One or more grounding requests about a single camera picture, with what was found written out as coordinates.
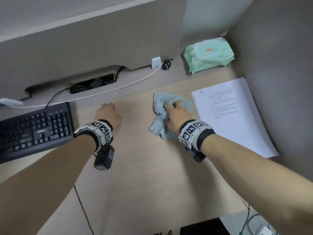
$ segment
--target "black keyboard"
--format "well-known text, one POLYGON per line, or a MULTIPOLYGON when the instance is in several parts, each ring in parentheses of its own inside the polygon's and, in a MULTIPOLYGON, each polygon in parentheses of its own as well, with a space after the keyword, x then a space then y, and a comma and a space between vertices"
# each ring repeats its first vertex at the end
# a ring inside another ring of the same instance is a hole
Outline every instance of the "black keyboard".
POLYGON ((58 147, 73 132, 68 102, 0 121, 0 163, 58 147))

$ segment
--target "green package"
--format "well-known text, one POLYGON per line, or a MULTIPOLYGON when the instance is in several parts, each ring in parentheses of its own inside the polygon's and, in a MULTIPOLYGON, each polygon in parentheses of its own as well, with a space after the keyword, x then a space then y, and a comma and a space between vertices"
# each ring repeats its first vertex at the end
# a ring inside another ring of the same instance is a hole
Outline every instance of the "green package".
POLYGON ((227 65, 234 60, 234 53, 226 39, 219 37, 188 46, 184 57, 189 65, 189 72, 195 73, 227 65))

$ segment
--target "white cable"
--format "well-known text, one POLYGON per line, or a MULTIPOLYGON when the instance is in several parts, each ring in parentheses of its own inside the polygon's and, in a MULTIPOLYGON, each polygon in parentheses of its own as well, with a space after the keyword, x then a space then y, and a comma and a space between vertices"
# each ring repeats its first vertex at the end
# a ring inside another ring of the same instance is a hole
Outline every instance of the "white cable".
MULTIPOLYGON (((107 92, 110 92, 110 91, 114 91, 114 90, 118 90, 118 89, 121 89, 123 87, 127 87, 127 86, 130 86, 130 85, 133 85, 137 82, 140 82, 148 77, 150 77, 151 75, 153 75, 154 73, 156 73, 156 71, 158 71, 161 67, 162 67, 162 64, 158 67, 157 70, 155 70, 153 73, 151 73, 150 75, 144 77, 143 79, 140 79, 138 81, 135 81, 131 84, 128 84, 128 85, 125 85, 125 86, 121 86, 121 87, 118 87, 118 88, 115 88, 115 89, 112 89, 112 90, 108 90, 108 91, 105 91, 105 92, 101 92, 101 93, 97 93, 97 94, 93 94, 93 95, 88 95, 88 96, 84 96, 84 97, 80 97, 80 98, 76 98, 76 99, 72 99, 72 100, 67 100, 67 101, 63 101, 63 102, 56 102, 56 103, 50 103, 49 105, 57 105, 57 104, 61 104, 61 103, 64 103, 64 102, 71 102, 71 101, 75 101, 75 100, 80 100, 80 99, 83 99, 83 98, 87 98, 87 97, 91 97, 91 96, 94 96, 94 95, 100 95, 100 94, 103 94, 103 93, 107 93, 107 92)), ((39 106, 23 106, 23 107, 18 107, 18 106, 11 106, 12 108, 32 108, 32 107, 40 107, 40 106, 46 106, 47 104, 45 105, 39 105, 39 106)))

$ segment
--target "towel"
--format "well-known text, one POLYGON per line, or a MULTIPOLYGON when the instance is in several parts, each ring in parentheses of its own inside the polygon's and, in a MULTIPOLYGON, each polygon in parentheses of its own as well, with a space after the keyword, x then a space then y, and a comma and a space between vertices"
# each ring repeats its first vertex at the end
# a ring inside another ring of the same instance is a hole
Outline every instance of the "towel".
POLYGON ((169 114, 166 109, 163 107, 164 103, 173 104, 177 101, 182 102, 182 107, 187 110, 191 110, 192 103, 180 95, 172 94, 168 92, 156 92, 153 95, 153 110, 159 115, 155 118, 153 124, 150 126, 149 130, 155 135, 161 136, 163 139, 176 139, 178 135, 170 131, 166 124, 164 123, 165 119, 169 119, 169 114))

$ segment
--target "stack of paper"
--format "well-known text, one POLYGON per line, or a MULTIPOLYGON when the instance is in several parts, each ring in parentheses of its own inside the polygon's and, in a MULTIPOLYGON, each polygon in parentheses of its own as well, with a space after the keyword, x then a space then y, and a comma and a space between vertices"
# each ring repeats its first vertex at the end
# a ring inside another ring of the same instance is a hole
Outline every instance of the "stack of paper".
POLYGON ((265 158, 277 156, 244 78, 192 92, 201 120, 265 158))

